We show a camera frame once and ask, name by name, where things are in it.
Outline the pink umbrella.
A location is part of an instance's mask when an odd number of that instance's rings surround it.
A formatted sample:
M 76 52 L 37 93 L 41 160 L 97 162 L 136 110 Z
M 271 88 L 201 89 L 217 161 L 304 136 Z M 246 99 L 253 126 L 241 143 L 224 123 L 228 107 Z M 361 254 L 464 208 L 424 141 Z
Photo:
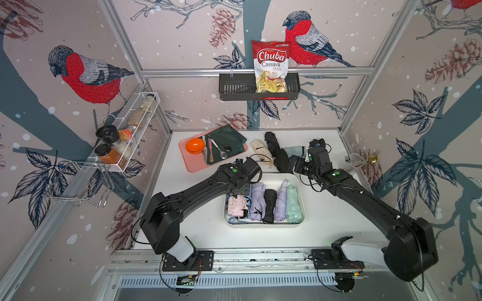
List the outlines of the pink umbrella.
M 227 201 L 227 214 L 234 218 L 247 218 L 249 214 L 249 198 L 242 195 L 230 195 Z

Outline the beige umbrella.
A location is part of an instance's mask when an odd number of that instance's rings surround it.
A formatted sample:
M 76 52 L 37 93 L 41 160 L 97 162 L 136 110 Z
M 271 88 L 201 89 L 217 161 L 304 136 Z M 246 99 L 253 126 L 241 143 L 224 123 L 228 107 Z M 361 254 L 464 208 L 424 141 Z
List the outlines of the beige umbrella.
M 261 140 L 256 139 L 251 143 L 251 147 L 254 150 L 257 158 L 266 166 L 271 168 L 274 163 L 274 158 L 271 152 L 268 150 L 267 146 Z

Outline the long black umbrella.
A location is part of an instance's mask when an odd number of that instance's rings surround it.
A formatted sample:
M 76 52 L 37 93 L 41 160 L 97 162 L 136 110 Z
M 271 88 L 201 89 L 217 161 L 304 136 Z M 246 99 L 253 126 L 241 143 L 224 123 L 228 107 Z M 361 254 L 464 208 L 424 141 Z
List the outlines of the long black umbrella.
M 267 148 L 274 159 L 274 165 L 280 173 L 292 174 L 293 167 L 290 165 L 290 159 L 286 151 L 280 147 L 278 140 L 273 132 L 265 133 L 265 142 Z

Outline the lavender umbrella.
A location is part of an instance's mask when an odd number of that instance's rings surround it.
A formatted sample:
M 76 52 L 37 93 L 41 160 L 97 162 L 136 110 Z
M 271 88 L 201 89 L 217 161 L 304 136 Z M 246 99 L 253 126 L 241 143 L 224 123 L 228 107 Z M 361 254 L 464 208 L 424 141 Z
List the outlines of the lavender umbrella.
M 266 213 L 266 200 L 264 193 L 266 186 L 263 183 L 256 183 L 252 185 L 251 189 L 251 207 L 250 219 L 252 221 L 262 221 Z
M 274 208 L 274 221 L 282 222 L 286 219 L 286 206 L 287 206 L 287 187 L 290 185 L 290 181 L 285 179 L 280 188 L 277 190 L 277 199 Z

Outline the blue umbrella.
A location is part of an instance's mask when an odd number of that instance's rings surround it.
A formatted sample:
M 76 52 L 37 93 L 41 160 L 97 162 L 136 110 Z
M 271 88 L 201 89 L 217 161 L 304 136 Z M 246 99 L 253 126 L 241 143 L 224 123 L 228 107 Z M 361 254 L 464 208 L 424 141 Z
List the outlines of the blue umbrella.
M 249 222 L 246 219 L 239 219 L 239 218 L 233 217 L 233 216 L 231 216 L 227 219 L 227 223 L 229 225 L 232 225 L 232 226 L 233 225 L 247 225 L 247 224 L 249 224 Z

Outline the mint green umbrella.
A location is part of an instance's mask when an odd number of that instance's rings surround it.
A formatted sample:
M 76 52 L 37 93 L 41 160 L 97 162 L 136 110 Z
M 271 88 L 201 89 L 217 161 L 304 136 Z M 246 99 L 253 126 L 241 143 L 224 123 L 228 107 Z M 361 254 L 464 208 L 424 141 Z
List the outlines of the mint green umbrella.
M 286 218 L 290 224 L 300 224 L 303 221 L 298 191 L 292 184 L 286 190 Z

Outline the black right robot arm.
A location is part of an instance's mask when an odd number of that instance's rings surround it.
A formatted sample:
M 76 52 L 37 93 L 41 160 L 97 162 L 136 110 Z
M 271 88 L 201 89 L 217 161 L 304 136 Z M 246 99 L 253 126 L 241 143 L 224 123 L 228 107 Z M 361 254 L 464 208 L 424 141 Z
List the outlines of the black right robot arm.
M 389 206 L 345 170 L 333 168 L 324 144 L 313 143 L 304 157 L 291 156 L 289 167 L 352 205 L 387 239 L 386 243 L 343 243 L 342 252 L 349 260 L 381 265 L 406 282 L 438 263 L 433 227 Z

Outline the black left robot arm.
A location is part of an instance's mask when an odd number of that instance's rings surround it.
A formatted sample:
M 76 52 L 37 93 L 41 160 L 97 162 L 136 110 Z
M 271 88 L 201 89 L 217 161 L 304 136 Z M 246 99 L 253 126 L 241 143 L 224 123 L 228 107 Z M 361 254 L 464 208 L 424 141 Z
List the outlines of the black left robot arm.
M 168 196 L 155 194 L 138 219 L 154 253 L 168 253 L 179 262 L 191 258 L 195 247 L 180 234 L 180 224 L 212 199 L 252 184 L 256 175 L 262 176 L 262 169 L 255 160 L 239 159 L 235 163 L 222 164 L 209 178 L 184 191 Z

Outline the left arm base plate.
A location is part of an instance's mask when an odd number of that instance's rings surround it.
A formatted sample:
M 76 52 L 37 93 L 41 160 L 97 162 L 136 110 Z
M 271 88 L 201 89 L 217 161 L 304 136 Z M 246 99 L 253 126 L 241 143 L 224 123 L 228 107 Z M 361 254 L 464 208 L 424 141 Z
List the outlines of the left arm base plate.
M 163 259 L 163 272 L 212 271 L 214 251 L 195 251 L 186 261 L 180 262 L 174 256 L 166 254 Z

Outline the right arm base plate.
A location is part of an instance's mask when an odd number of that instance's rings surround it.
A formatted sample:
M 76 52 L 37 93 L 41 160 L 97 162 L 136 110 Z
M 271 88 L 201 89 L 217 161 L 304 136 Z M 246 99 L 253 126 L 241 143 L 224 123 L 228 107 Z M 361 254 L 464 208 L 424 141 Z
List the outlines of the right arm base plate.
M 363 270 L 364 262 L 348 260 L 344 254 L 334 257 L 330 248 L 312 249 L 308 255 L 317 270 Z

